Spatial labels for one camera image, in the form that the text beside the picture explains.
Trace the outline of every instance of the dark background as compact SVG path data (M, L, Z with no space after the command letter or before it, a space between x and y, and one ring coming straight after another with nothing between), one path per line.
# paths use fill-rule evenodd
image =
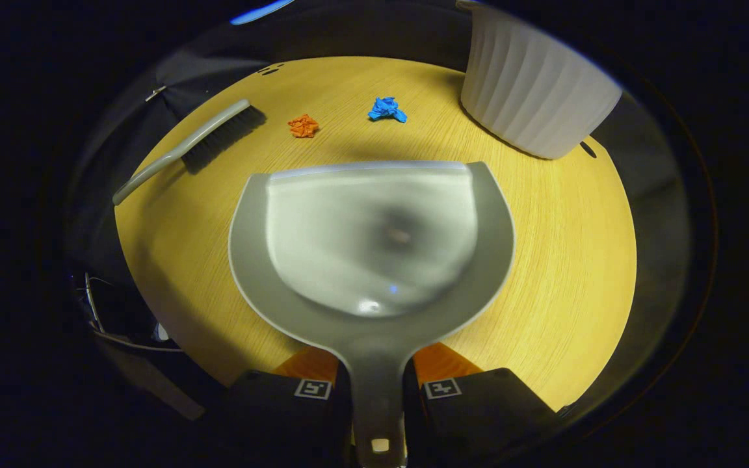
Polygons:
M247 3L258 2L0 4L0 465L187 456L179 417L131 391L71 311L63 195L102 107ZM716 190L716 281L696 334L657 385L540 464L749 465L749 4L642 3L517 8L584 30L674 105Z

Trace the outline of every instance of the round table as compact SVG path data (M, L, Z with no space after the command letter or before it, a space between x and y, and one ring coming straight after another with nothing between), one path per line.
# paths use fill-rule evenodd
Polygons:
M484 161L517 234L514 268L478 320L443 343L482 369L507 367L555 411L577 400L612 356L632 305L636 246L628 200L607 151L585 142L547 161L517 151L460 107L464 74L382 57L277 63L206 101L149 155L151 163L241 98L267 115L207 168L181 163L116 208L135 283L175 342L224 385L277 367L304 345L255 314L233 281L227 237L247 178L305 166L401 159ZM408 115L369 121L376 97ZM287 122L308 113L313 138Z

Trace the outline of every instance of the orange crumpled paper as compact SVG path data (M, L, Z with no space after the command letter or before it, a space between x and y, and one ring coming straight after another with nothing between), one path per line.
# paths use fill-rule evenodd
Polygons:
M303 114L299 118L288 122L291 126L291 133L297 138L313 138L314 131L320 128L320 124L317 123L313 118L310 118L308 114Z

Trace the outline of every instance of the cable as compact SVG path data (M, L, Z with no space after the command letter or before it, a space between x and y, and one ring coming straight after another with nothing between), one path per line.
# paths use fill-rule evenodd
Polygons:
M94 296L92 296L92 280L102 281L107 285L113 284L106 281L105 279L95 278L95 276L89 276L89 273L86 272L86 287L84 287L83 289L86 290L86 298L88 299L89 306L91 306L92 308L92 317L94 318L94 320L92 320L92 322L89 322L89 325L92 326L92 332L94 332L95 335L104 338L104 340L114 341L114 343L125 345L131 348L136 348L139 350L154 350L155 352L184 352L184 350L178 348L157 348L154 346L144 346L143 344L129 343L129 341L123 341L119 338L115 338L109 335L103 328L103 324L100 322L100 316L98 316L98 308L96 307L96 305L94 305Z
M128 341L123 341L119 338L112 337L111 335L107 335L106 333L103 333L101 331L92 330L92 332L94 332L95 335L101 337L104 340L114 341L114 343L119 343L121 345L126 345L128 347L136 348L139 350L158 350L158 352L184 352L184 350L178 348L157 348L154 346L143 346L143 344L128 343Z
M100 322L100 316L98 316L98 307L94 305L94 297L92 297L91 276L88 275L88 272L86 272L86 297L88 297L88 304L92 306L92 316L94 317L95 322L98 323L100 332L106 333L106 329L103 328L103 324Z
M89 276L89 278L91 278L91 279L93 279L93 280L98 280L98 281L102 281L102 282L106 283L107 285L113 285L113 284L111 284L110 282L106 281L105 279L102 279L102 278L97 278L96 276Z

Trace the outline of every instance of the dustpan hole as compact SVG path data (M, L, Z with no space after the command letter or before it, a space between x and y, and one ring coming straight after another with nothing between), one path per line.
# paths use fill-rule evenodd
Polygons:
M387 453L389 451L389 439L372 439L372 452Z

